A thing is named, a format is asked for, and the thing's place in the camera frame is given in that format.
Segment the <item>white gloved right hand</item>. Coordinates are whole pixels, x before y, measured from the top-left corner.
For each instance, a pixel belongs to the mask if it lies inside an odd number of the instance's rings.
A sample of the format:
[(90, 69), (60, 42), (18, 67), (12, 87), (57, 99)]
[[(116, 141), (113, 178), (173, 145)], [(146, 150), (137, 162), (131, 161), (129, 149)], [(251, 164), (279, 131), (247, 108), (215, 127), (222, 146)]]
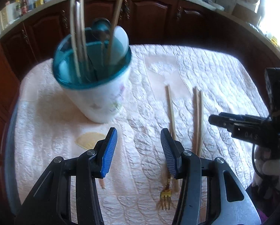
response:
[(280, 159), (262, 160), (261, 158), (269, 157), (270, 150), (262, 147), (257, 147), (255, 152), (255, 165), (259, 173), (268, 176), (277, 176), (278, 181), (275, 188), (280, 191)]

